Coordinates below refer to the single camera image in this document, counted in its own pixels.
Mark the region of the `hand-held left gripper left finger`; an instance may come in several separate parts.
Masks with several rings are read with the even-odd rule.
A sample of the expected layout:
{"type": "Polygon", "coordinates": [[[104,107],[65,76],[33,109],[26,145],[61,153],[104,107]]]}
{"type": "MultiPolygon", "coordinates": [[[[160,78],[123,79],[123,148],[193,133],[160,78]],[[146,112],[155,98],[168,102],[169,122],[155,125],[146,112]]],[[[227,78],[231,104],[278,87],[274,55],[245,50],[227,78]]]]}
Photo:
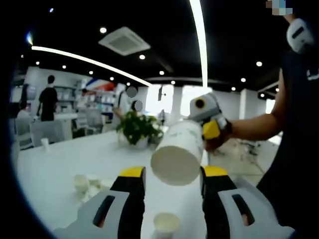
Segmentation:
{"type": "Polygon", "coordinates": [[[145,212],[146,169],[131,167],[111,188],[83,204],[74,222],[54,231],[57,239],[139,239],[145,212]]]}

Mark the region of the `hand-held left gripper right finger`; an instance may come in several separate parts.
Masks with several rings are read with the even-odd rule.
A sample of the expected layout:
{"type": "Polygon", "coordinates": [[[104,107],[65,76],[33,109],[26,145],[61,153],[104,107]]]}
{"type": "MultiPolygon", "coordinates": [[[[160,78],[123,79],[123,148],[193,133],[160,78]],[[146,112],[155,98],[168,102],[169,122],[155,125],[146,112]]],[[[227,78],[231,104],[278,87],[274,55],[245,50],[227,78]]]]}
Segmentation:
{"type": "Polygon", "coordinates": [[[294,233],[279,224],[268,199],[245,178],[232,181],[216,166],[200,172],[208,239],[288,239],[294,233]]]}

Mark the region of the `person's right hand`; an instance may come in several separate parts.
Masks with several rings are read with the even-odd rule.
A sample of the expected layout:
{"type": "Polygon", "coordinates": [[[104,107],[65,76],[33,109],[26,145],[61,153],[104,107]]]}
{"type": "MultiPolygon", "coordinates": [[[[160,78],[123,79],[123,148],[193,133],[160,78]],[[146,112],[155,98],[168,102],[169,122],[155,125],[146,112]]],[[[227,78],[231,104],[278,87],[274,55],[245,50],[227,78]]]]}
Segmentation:
{"type": "Polygon", "coordinates": [[[205,149],[206,151],[213,152],[225,142],[227,142],[232,136],[232,123],[226,120],[227,125],[221,131],[220,135],[216,138],[206,140],[205,141],[205,149]]]}

